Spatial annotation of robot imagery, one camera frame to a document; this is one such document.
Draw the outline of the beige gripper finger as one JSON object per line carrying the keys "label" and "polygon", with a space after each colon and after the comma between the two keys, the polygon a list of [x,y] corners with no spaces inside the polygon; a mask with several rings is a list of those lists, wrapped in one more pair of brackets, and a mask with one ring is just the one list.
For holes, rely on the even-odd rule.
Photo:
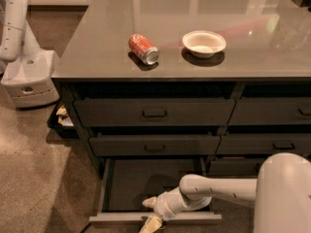
{"label": "beige gripper finger", "polygon": [[160,216],[149,216],[139,233],[155,233],[162,225]]}
{"label": "beige gripper finger", "polygon": [[151,198],[148,198],[148,199],[145,199],[143,202],[142,202],[142,205],[146,208],[150,208],[150,209],[153,209],[155,207],[155,204],[156,204],[156,197],[151,197]]}

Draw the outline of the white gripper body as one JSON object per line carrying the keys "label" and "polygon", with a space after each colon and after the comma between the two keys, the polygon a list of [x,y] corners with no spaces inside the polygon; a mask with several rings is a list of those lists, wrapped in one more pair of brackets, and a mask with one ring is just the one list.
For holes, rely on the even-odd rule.
{"label": "white gripper body", "polygon": [[187,199],[179,188],[163,192],[155,199],[154,212],[163,220],[170,220],[187,208]]}

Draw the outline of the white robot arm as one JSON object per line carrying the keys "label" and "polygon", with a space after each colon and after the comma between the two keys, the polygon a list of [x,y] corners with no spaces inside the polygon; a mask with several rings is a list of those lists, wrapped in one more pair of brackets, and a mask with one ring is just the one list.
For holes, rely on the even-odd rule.
{"label": "white robot arm", "polygon": [[155,233],[168,220],[219,198],[253,206],[254,233],[311,233],[311,162],[293,153],[269,156],[254,179],[185,175],[179,186],[143,202],[154,213],[139,233]]}

